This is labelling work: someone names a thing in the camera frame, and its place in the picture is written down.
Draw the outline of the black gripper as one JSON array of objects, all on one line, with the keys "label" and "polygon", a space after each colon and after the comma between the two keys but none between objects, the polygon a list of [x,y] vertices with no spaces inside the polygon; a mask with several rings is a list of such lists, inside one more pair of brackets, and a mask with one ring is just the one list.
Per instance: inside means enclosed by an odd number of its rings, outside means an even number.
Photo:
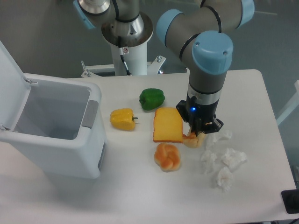
[{"label": "black gripper", "polygon": [[188,135],[195,134],[197,138],[205,138],[206,134],[220,131],[223,122],[216,118],[219,100],[210,105],[199,104],[196,100],[195,96],[187,96],[186,101],[181,100],[176,105],[182,120],[189,124]]}]

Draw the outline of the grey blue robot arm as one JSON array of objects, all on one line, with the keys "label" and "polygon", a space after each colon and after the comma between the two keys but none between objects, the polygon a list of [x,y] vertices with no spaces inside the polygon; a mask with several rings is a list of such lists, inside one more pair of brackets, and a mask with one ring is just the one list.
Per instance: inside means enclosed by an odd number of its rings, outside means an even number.
[{"label": "grey blue robot arm", "polygon": [[226,73],[232,62],[233,43],[226,32],[250,21],[251,0],[204,0],[191,15],[172,9],[153,26],[137,0],[76,0],[74,6],[89,28],[100,28],[110,44],[117,76],[145,75],[146,45],[153,33],[189,69],[186,100],[177,110],[194,134],[219,131],[223,122],[215,113]]}]

